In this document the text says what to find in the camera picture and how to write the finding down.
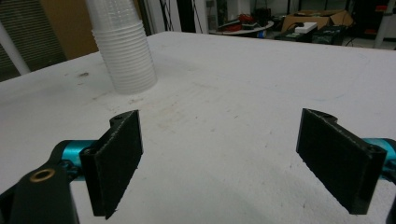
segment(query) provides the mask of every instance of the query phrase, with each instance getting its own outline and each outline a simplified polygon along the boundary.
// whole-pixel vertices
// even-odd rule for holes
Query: table surface
[[[227,32],[227,31],[221,32],[221,31],[211,30],[211,31],[209,31],[209,33],[212,35],[245,35],[245,34],[250,34],[253,32],[259,32],[259,31],[266,30],[266,29],[272,27],[273,25],[274,25],[273,21],[268,21],[267,25],[265,25],[263,27],[254,28],[253,30],[239,30],[239,31],[234,31],[234,32]]]
[[[97,139],[140,110],[145,153],[108,221],[71,184],[81,223],[385,223],[380,180],[351,216],[295,152],[302,108],[360,137],[396,137],[396,53],[219,35],[148,38],[158,83],[113,90],[99,53],[0,83],[0,190],[64,139]]]

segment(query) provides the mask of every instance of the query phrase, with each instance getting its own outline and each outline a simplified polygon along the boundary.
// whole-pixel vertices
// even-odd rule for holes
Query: cardboard box
[[[40,3],[67,60],[98,51],[85,1],[40,0]],[[137,0],[134,3],[141,18]]]
[[[317,22],[318,29],[326,25],[351,26],[353,19],[345,10],[302,10],[286,16],[283,21],[282,33],[287,31],[296,22]]]

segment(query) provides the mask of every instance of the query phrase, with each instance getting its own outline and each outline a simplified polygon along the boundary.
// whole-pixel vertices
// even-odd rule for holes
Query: clear plastic cup
[[[102,45],[113,44],[113,43],[125,43],[125,42],[132,44],[138,42],[147,42],[147,37],[144,34],[114,36],[114,37],[104,37],[104,38],[95,37],[95,41]]]
[[[123,34],[94,35],[94,38],[97,40],[110,40],[110,39],[115,39],[115,38],[124,38],[126,36],[133,38],[133,37],[139,37],[139,36],[146,36],[146,33],[142,29],[142,30],[138,30],[138,31],[130,31],[130,32],[123,33]]]
[[[131,60],[137,60],[149,53],[149,48],[147,46],[142,46],[138,49],[126,49],[124,51],[103,51],[101,50],[101,55],[104,60],[109,62],[121,62],[125,63]]]
[[[125,26],[119,29],[111,29],[111,30],[106,30],[106,31],[100,31],[100,30],[95,30],[92,29],[92,34],[93,35],[118,35],[118,34],[123,34],[123,33],[128,33],[131,31],[138,31],[143,29],[143,22],[142,21],[137,21],[134,24],[131,24],[129,26]]]
[[[118,81],[118,82],[125,82],[125,83],[138,83],[144,80],[149,79],[151,76],[153,76],[153,71],[154,68],[150,67],[150,69],[146,69],[143,72],[140,73],[117,73],[117,74],[112,74],[111,77]]]
[[[140,46],[143,44],[147,44],[147,38],[145,36],[139,37],[124,37],[121,39],[112,39],[112,40],[97,40],[95,39],[96,44],[100,46],[119,46],[119,45],[136,45]]]
[[[149,70],[153,70],[154,66],[151,64],[150,66],[147,67],[141,67],[141,68],[135,68],[134,70],[129,70],[129,71],[119,71],[119,72],[110,72],[111,76],[113,77],[118,77],[118,78],[130,78],[130,77],[138,77],[141,74],[145,74]]]
[[[98,46],[99,50],[102,52],[120,52],[120,50],[140,50],[140,49],[149,49],[148,43],[141,43],[136,45],[135,43],[121,43],[117,44],[114,43],[113,45],[102,45],[99,43],[96,43]]]
[[[114,89],[119,94],[135,94],[142,91],[146,91],[153,87],[157,82],[157,77],[155,76],[155,71],[153,70],[148,74],[148,78],[140,82],[125,82],[118,81],[116,78],[111,77]]]
[[[151,59],[150,53],[145,50],[142,50],[140,54],[136,53],[136,55],[126,54],[125,56],[120,56],[120,55],[112,56],[112,55],[102,54],[102,57],[104,58],[104,60],[106,60],[107,63],[112,63],[112,64],[136,63],[146,59]]]
[[[114,30],[139,21],[130,0],[86,0],[92,28],[98,31]]]
[[[125,66],[114,66],[110,64],[106,64],[107,70],[112,74],[119,73],[138,73],[137,71],[141,69],[148,69],[153,66],[152,61],[142,62],[137,64],[130,64]]]

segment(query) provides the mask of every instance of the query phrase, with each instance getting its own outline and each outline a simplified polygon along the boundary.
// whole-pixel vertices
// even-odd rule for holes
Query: black rubber pad
[[[297,152],[350,214],[367,214],[387,153],[336,121],[332,115],[303,109]]]
[[[80,153],[93,213],[111,217],[143,154],[138,111],[116,116],[111,128]]]

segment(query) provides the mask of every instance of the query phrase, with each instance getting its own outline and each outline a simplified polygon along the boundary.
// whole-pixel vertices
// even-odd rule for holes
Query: screw hole
[[[368,146],[367,149],[371,152],[380,152],[381,149],[379,149],[378,147],[375,146]]]
[[[50,179],[55,175],[55,170],[54,169],[44,169],[35,172],[30,176],[30,181],[33,183],[38,183],[47,179]]]

